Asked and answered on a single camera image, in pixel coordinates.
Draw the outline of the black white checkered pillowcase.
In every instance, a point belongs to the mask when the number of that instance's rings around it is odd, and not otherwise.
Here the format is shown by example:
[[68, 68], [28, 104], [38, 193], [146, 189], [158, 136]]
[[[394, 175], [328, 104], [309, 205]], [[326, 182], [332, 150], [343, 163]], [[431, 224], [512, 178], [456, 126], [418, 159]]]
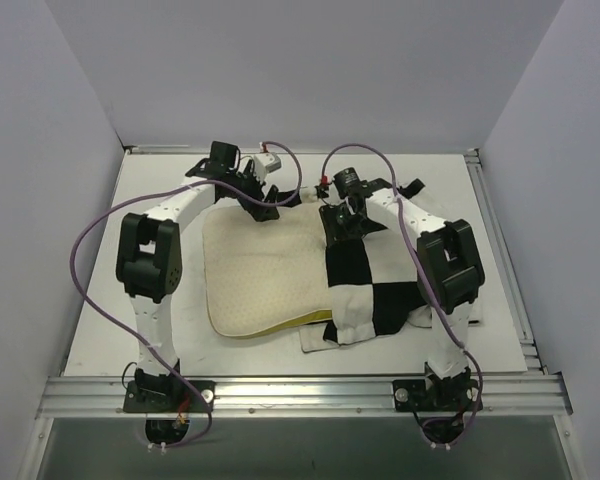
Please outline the black white checkered pillowcase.
[[[278, 193], [286, 208], [316, 203], [310, 193]], [[386, 227], [362, 239], [327, 246], [327, 284], [331, 318], [298, 326], [301, 348], [317, 352], [395, 335], [405, 324], [428, 328], [432, 307], [417, 284], [417, 270], [403, 240]]]

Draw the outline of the cream quilted pillow yellow edge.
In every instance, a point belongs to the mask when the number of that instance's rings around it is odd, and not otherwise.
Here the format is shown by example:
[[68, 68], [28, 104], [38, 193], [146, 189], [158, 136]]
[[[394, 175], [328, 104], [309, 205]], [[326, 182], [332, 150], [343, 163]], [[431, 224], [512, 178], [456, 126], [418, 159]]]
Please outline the cream quilted pillow yellow edge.
[[331, 318], [319, 205], [281, 207], [278, 213], [266, 222], [239, 207], [206, 216], [207, 311], [223, 337], [255, 338]]

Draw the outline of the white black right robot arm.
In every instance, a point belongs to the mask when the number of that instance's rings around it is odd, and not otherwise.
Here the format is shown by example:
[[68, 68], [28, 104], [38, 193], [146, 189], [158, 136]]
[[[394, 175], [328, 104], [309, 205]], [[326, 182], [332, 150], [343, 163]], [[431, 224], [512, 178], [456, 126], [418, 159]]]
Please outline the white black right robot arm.
[[347, 168], [331, 184], [341, 201], [319, 209], [333, 298], [323, 340], [342, 346], [393, 335], [428, 309], [423, 395], [430, 406], [447, 408], [459, 397], [458, 384], [470, 387], [468, 324], [485, 282], [471, 225], [432, 213], [419, 179], [395, 187]]

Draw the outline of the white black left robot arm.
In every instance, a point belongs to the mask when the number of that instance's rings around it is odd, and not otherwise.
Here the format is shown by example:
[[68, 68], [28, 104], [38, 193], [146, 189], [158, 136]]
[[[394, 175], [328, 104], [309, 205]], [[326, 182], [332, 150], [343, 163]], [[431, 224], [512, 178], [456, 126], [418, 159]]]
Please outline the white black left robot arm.
[[266, 176], [281, 168], [280, 158], [265, 150], [239, 165], [237, 146], [214, 141], [208, 157], [186, 172], [181, 189], [142, 214], [121, 222], [115, 274], [135, 314], [139, 362], [134, 373], [138, 396], [160, 411], [176, 408], [185, 386], [176, 377], [180, 360], [173, 344], [171, 303], [183, 275], [181, 232], [204, 210], [223, 198], [235, 198], [259, 222], [279, 217], [278, 189], [264, 190]]

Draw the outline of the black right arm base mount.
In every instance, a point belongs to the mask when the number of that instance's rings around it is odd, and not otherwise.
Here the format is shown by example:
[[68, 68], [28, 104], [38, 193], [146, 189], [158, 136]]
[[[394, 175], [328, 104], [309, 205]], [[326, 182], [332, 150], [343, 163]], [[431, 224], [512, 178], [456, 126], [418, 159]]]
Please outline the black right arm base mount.
[[477, 401], [478, 382], [460, 376], [440, 380], [437, 377], [401, 379], [392, 382], [394, 408], [398, 412], [469, 412]]

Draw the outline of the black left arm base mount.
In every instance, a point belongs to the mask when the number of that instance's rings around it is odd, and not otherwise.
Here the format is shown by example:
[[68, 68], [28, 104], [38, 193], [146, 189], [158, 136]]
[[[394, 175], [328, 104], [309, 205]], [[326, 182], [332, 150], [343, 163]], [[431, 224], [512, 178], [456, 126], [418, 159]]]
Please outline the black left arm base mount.
[[168, 379], [162, 386], [127, 386], [122, 410], [133, 414], [205, 413], [213, 409], [216, 384], [210, 380], [194, 380], [192, 385], [200, 392], [200, 400], [177, 379]]

